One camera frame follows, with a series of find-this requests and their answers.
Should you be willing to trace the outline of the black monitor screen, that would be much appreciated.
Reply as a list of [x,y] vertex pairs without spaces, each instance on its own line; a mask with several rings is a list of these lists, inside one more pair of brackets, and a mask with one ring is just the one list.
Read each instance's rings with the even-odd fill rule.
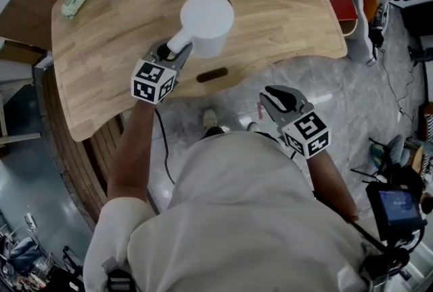
[[419,203],[408,189],[382,182],[371,182],[366,193],[381,241],[406,239],[427,225]]

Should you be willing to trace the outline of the person's left forearm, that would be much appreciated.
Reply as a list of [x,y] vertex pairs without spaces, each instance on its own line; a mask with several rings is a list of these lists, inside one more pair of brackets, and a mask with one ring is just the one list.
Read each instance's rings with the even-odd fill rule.
[[108,200],[147,199],[156,106],[138,101],[129,117],[108,174]]

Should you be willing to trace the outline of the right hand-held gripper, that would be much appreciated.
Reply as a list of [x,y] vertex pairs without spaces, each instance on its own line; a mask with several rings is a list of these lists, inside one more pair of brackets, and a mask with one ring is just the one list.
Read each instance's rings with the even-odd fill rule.
[[[314,111],[314,105],[298,89],[269,85],[260,102],[281,129],[286,144],[306,159],[330,145],[330,129]],[[306,113],[294,120],[294,112]]]

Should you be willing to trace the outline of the wooden table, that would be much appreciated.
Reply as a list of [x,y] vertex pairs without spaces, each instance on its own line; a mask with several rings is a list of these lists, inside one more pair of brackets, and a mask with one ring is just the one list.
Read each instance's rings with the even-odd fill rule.
[[[78,13],[51,11],[55,77],[75,141],[91,137],[135,103],[137,60],[181,27],[187,0],[86,0]],[[230,0],[235,21],[223,52],[190,58],[171,97],[201,97],[235,86],[253,72],[303,55],[340,58],[346,43],[329,0]]]

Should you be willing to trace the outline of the brown cardboard box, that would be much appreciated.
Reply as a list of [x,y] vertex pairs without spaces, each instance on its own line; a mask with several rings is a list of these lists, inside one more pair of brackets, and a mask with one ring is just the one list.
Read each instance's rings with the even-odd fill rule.
[[0,37],[52,49],[51,10],[57,0],[9,0],[0,12]]

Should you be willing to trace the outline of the white electric kettle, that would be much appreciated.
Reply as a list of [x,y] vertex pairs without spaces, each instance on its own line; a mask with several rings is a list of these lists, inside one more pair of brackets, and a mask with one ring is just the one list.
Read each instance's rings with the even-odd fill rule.
[[179,53],[191,43],[196,57],[215,57],[223,50],[234,19],[229,0],[187,0],[180,11],[181,29],[167,47]]

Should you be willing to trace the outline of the red book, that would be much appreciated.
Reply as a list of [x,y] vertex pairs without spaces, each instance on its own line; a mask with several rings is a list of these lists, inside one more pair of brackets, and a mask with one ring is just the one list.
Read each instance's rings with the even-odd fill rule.
[[357,11],[352,0],[330,0],[339,22],[357,20]]

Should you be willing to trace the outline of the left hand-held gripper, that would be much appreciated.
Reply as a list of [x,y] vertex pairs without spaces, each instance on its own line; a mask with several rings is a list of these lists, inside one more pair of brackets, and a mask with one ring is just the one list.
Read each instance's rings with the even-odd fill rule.
[[160,103],[176,86],[179,71],[192,49],[193,44],[188,43],[174,55],[167,42],[154,43],[135,66],[131,77],[131,95],[153,105]]

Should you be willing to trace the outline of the person's black trousers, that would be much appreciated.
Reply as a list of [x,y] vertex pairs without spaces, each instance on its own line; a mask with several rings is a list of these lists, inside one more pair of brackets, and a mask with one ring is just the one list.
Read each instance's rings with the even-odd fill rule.
[[224,129],[220,126],[213,126],[206,130],[206,133],[202,137],[202,140],[207,139],[209,137],[217,136],[217,135],[224,135],[232,133],[232,130],[229,130],[228,128]]

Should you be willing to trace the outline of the person's right forearm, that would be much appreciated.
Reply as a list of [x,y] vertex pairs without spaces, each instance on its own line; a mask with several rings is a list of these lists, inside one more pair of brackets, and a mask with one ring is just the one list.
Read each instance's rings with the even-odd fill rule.
[[317,153],[307,160],[307,166],[316,196],[346,221],[357,221],[356,203],[329,153]]

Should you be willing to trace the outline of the person's white shirt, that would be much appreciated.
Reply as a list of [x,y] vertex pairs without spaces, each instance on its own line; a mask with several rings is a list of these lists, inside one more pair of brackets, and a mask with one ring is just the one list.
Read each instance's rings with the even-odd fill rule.
[[252,132],[188,151],[167,210],[138,198],[101,210],[85,258],[86,292],[108,292],[108,263],[141,292],[367,292],[360,234],[318,202],[276,142]]

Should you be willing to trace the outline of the chair with clothes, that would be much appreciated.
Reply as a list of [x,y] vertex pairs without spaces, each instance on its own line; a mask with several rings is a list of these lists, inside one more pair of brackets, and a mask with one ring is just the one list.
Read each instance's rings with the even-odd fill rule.
[[369,138],[370,158],[375,164],[376,171],[367,173],[356,168],[350,171],[361,176],[371,178],[379,183],[391,185],[415,185],[425,187],[424,179],[409,165],[409,150],[405,147],[402,135],[396,135],[389,143],[383,144]]

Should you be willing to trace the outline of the person's left shoe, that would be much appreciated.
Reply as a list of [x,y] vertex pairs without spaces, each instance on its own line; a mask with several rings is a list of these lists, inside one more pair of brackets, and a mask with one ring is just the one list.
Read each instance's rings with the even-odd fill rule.
[[218,118],[213,109],[206,109],[202,118],[203,126],[205,130],[215,128],[218,126]]

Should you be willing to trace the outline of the white bin with bottles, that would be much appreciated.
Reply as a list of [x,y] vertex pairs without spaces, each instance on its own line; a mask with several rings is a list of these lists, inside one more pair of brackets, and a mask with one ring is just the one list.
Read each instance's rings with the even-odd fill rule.
[[379,0],[374,17],[369,21],[365,15],[366,0],[351,0],[357,14],[356,20],[339,21],[346,41],[347,56],[354,62],[373,65],[378,58],[380,46],[371,39],[372,31],[377,31],[380,41],[388,25],[389,0]]

